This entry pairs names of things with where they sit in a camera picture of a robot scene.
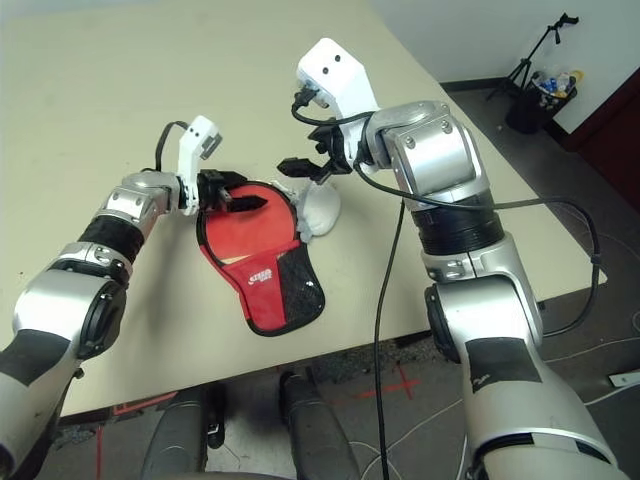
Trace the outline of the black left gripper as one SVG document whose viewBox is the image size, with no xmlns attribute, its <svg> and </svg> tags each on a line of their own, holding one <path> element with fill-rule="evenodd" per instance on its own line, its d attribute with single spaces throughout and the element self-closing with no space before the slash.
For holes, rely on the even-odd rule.
<svg viewBox="0 0 640 480">
<path fill-rule="evenodd" d="M 246 183 L 247 178 L 235 171 L 201 170 L 197 175 L 199 210 L 248 212 L 265 206 L 268 200 L 258 195 L 231 197 L 229 188 Z"/>
</svg>

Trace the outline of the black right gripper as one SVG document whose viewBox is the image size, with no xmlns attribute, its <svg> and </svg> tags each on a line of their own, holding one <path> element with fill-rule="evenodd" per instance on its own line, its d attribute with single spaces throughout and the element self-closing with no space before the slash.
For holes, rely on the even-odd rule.
<svg viewBox="0 0 640 480">
<path fill-rule="evenodd" d="M 339 126 L 318 126 L 307 139 L 315 143 L 318 154 L 326 154 L 328 160 L 321 166 L 308 158 L 290 157 L 283 159 L 277 170 L 290 178 L 311 178 L 318 185 L 324 184 L 332 176 L 348 175 L 353 167 L 347 159 L 347 149 L 342 130 Z"/>
</svg>

